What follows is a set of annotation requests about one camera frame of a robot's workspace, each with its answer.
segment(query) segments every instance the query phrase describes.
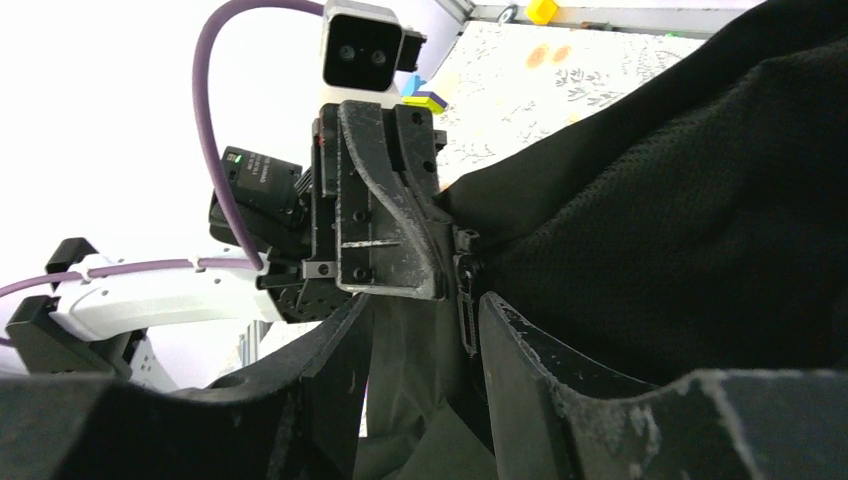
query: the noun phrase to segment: orange stain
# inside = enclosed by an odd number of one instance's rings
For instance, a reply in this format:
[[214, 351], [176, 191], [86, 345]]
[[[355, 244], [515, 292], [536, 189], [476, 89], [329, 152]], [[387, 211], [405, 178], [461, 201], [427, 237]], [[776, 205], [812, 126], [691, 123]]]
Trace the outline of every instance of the orange stain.
[[554, 52], [554, 57], [551, 59], [553, 63], [562, 63], [566, 58], [571, 54], [571, 47], [568, 45], [559, 47], [556, 52]]
[[527, 57], [526, 65], [527, 68], [536, 68], [542, 63], [545, 62], [545, 57], [548, 56], [548, 51], [551, 48], [547, 45], [539, 45], [533, 52], [530, 53], [530, 56]]

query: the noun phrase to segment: white background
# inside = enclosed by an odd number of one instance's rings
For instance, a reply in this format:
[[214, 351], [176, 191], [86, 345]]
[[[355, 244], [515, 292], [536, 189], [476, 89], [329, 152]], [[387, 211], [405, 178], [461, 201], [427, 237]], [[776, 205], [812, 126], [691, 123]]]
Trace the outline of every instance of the white background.
[[[597, 7], [597, 8], [726, 8], [748, 9], [763, 3], [764, 0], [559, 0], [561, 7]], [[522, 5], [530, 0], [477, 0], [475, 5]]]
[[[67, 237], [114, 256], [185, 258], [208, 245], [211, 183], [191, 104], [191, 60], [221, 0], [0, 3], [0, 285], [40, 275]], [[459, 25], [431, 0], [384, 0], [429, 36], [431, 75]], [[321, 21], [276, 9], [224, 27], [210, 95], [219, 148], [309, 161]], [[31, 289], [0, 299], [0, 325]], [[181, 386], [205, 386], [240, 322], [151, 331]], [[0, 349], [0, 371], [22, 371]]]

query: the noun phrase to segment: black bracket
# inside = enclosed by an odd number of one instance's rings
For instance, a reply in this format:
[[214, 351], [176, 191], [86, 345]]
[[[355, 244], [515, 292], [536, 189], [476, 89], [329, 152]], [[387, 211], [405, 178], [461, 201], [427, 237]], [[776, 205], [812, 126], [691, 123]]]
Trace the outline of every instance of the black bracket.
[[[97, 253], [97, 249], [84, 238], [66, 238], [53, 252], [44, 270], [47, 273], [67, 272], [86, 256]], [[43, 295], [27, 297], [6, 325], [6, 332], [27, 371], [50, 374], [101, 372], [130, 378], [130, 361], [147, 330], [84, 342], [51, 318], [58, 301], [58, 297]]]
[[339, 287], [443, 298], [444, 272], [421, 207], [439, 191], [431, 113], [346, 101], [338, 107], [338, 119]]

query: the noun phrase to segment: yellow block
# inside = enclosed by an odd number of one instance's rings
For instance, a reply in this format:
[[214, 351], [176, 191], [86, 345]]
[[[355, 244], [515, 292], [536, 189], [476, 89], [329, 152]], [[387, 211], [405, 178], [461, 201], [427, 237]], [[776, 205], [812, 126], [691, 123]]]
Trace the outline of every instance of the yellow block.
[[559, 6], [553, 0], [533, 0], [524, 13], [536, 25], [547, 25], [558, 9]]
[[433, 112], [434, 115], [439, 115], [445, 111], [435, 100], [427, 97], [403, 97], [403, 103], [413, 107], [424, 107]]

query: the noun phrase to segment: floral patterned surface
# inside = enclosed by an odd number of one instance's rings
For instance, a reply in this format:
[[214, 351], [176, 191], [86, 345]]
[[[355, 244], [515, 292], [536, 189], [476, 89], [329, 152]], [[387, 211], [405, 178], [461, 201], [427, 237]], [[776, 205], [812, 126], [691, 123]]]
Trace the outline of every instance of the floral patterned surface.
[[430, 87], [442, 187], [608, 107], [702, 40], [472, 22]]

